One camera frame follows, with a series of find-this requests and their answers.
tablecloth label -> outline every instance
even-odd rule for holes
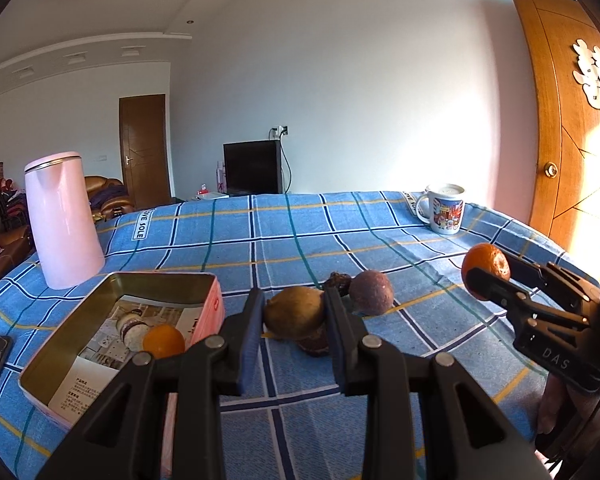
[[[134,228],[134,235],[131,237],[132,240],[144,240],[149,234],[149,225],[151,224],[151,217],[154,215],[155,209],[147,209],[141,211],[136,220],[136,227]]]

orange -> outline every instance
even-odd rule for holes
[[[466,274],[469,272],[469,269],[473,269],[474,267],[480,267],[503,280],[508,281],[511,277],[509,262],[499,248],[487,243],[474,245],[469,249],[467,254],[464,255],[461,274],[462,282],[466,286],[466,290],[468,290],[474,298],[477,298],[480,301],[486,301],[487,298],[475,294],[466,284]]]
[[[171,357],[184,352],[184,338],[174,326],[154,326],[144,336],[142,349],[150,352],[156,359]]]

white mug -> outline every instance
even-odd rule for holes
[[[464,216],[463,197],[464,187],[456,184],[431,184],[416,201],[416,215],[425,224],[429,224],[433,232],[454,235],[460,230]],[[422,216],[418,210],[423,200],[429,200],[426,216]]]

open tin box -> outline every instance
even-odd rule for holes
[[[186,340],[187,348],[218,333],[224,320],[220,284],[212,274],[154,271],[114,272],[106,276],[52,332],[20,374],[19,384],[27,399],[65,430],[72,426],[72,422],[50,409],[49,403],[80,352],[123,296],[175,303],[184,308],[202,306],[198,322],[190,332],[189,340]],[[166,417],[162,454],[164,472],[170,469],[175,395],[171,394],[173,398],[170,398]]]

brown door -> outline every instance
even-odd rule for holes
[[[576,0],[513,1],[538,98],[530,224],[600,279],[600,33]]]
[[[120,99],[122,173],[136,209],[171,202],[164,95]]]

